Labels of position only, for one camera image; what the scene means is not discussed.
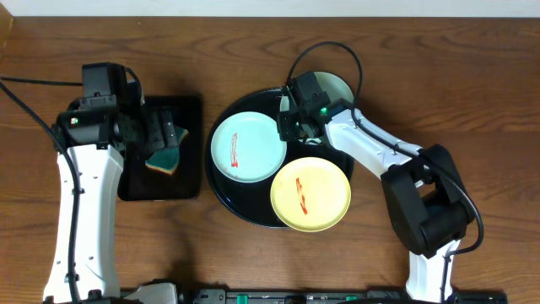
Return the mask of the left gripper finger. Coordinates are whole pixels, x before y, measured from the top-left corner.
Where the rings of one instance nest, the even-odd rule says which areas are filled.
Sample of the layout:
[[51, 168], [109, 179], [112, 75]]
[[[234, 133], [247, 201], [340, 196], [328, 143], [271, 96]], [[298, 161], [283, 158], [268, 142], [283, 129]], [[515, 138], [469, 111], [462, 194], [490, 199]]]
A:
[[143, 154], [149, 158], [154, 153], [165, 148], [162, 111], [151, 111], [145, 117], [147, 139], [144, 144]]
[[178, 145], [178, 139], [176, 137], [176, 129], [173, 123], [172, 115], [169, 111], [162, 111], [160, 115], [163, 126], [165, 147], [175, 148]]

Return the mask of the green yellow sponge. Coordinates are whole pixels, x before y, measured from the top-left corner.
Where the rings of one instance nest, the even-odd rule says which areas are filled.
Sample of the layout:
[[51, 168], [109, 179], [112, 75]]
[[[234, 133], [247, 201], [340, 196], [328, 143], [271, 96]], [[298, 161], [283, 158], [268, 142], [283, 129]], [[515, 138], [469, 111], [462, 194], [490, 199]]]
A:
[[175, 127], [176, 139], [179, 145], [174, 148], [167, 148], [155, 152], [147, 160], [145, 166], [153, 171], [159, 171], [164, 174], [172, 175], [180, 163], [180, 146], [188, 137], [189, 132], [180, 127]]

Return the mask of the light blue plate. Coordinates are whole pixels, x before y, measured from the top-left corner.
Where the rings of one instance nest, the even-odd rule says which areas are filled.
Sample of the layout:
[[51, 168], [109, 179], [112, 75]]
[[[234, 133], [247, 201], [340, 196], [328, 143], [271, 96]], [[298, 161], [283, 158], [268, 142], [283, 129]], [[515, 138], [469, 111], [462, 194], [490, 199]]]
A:
[[211, 138], [211, 159], [218, 170], [236, 182], [269, 178], [283, 164], [287, 144], [276, 121], [260, 112], [243, 111], [222, 121]]

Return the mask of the yellow plate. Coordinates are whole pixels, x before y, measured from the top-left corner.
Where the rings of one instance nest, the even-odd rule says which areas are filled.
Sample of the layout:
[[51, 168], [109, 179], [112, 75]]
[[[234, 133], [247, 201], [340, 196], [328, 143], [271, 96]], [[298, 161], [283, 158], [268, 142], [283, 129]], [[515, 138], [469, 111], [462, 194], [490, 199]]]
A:
[[276, 216], [303, 232], [324, 231], [348, 211], [351, 188], [344, 172], [329, 160], [293, 160], [274, 177], [270, 201]]

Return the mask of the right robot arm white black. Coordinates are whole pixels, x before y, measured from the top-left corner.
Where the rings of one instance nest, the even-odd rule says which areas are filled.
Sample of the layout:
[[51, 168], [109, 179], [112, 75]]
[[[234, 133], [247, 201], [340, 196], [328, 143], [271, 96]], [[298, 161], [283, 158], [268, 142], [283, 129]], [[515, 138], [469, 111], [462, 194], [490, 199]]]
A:
[[469, 224], [483, 223], [448, 150], [402, 141], [352, 103], [331, 103], [326, 93], [282, 97], [277, 120], [283, 141], [322, 137], [381, 180], [392, 228], [409, 251], [408, 296], [448, 302], [453, 258], [465, 253], [459, 243]]

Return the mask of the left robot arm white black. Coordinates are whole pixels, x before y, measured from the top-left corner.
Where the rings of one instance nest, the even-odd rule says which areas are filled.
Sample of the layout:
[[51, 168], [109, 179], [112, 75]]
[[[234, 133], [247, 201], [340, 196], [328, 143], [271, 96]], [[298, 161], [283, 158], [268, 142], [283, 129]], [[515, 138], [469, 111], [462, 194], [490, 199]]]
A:
[[61, 155], [61, 202], [54, 264], [44, 303], [177, 303], [176, 286], [154, 282], [123, 296], [116, 275], [114, 229], [121, 154], [108, 145], [67, 150], [79, 185]]

